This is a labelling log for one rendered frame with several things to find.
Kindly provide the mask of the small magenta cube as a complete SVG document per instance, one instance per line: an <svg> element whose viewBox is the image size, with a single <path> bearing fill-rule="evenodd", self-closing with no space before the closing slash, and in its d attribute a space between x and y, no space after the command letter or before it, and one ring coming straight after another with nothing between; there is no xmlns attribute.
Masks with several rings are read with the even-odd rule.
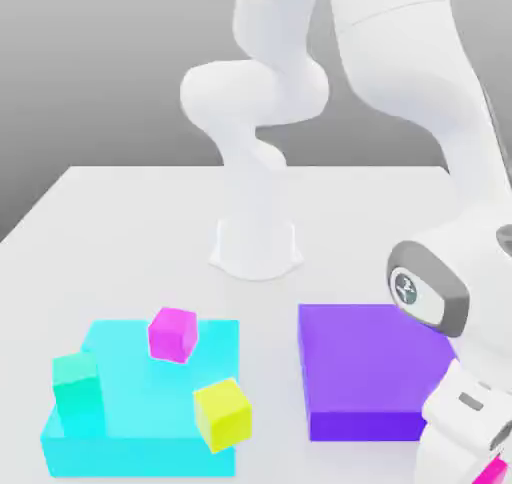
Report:
<svg viewBox="0 0 512 484"><path fill-rule="evenodd" d="M149 354L158 360L186 364L198 338L195 312L163 307L148 326Z"/></svg>

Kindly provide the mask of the large purple box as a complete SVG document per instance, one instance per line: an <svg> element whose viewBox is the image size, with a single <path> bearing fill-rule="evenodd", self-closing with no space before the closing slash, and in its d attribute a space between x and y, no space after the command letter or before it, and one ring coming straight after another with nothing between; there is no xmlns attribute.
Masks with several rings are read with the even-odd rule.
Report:
<svg viewBox="0 0 512 484"><path fill-rule="evenodd" d="M413 442L454 359L448 339L392 304L301 304L298 347L312 442Z"/></svg>

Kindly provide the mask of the small teal cube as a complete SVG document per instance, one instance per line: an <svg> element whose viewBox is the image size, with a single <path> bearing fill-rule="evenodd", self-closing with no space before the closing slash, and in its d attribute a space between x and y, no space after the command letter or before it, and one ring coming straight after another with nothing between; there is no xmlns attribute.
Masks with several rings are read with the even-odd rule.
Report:
<svg viewBox="0 0 512 484"><path fill-rule="evenodd" d="M66 435L101 437L105 434L102 386L97 359L92 352L54 358L52 388L57 414Z"/></svg>

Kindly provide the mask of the small yellow cube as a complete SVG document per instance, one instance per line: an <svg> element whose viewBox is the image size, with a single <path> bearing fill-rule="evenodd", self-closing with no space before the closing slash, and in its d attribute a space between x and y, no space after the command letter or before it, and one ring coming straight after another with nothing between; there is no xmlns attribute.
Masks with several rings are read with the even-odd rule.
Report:
<svg viewBox="0 0 512 484"><path fill-rule="evenodd" d="M234 377L193 392L196 426L213 454L252 436L252 405Z"/></svg>

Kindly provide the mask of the small pink cube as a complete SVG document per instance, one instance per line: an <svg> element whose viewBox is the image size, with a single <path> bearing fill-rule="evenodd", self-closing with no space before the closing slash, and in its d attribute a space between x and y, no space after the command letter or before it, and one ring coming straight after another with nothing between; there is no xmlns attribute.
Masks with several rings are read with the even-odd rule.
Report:
<svg viewBox="0 0 512 484"><path fill-rule="evenodd" d="M475 478L472 484L505 484L507 473L508 465L502 457L498 455Z"/></svg>

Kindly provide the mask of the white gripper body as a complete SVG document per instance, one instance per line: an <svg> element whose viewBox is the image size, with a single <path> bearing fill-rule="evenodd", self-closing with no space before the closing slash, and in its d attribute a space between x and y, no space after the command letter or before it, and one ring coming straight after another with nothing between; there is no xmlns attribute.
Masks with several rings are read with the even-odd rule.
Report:
<svg viewBox="0 0 512 484"><path fill-rule="evenodd" d="M414 484L473 484L501 454L512 420L430 422L421 435Z"/></svg>

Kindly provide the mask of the large cyan box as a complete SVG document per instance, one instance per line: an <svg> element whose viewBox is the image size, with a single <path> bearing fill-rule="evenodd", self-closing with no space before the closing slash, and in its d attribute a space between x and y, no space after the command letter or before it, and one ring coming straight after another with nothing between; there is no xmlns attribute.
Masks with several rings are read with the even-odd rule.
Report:
<svg viewBox="0 0 512 484"><path fill-rule="evenodd" d="M40 437L51 476L235 475L235 449L213 454L198 431L193 393L238 376L238 321L200 321L184 364L150 356L144 320L97 320L81 348L97 359L104 410L71 421L51 411Z"/></svg>

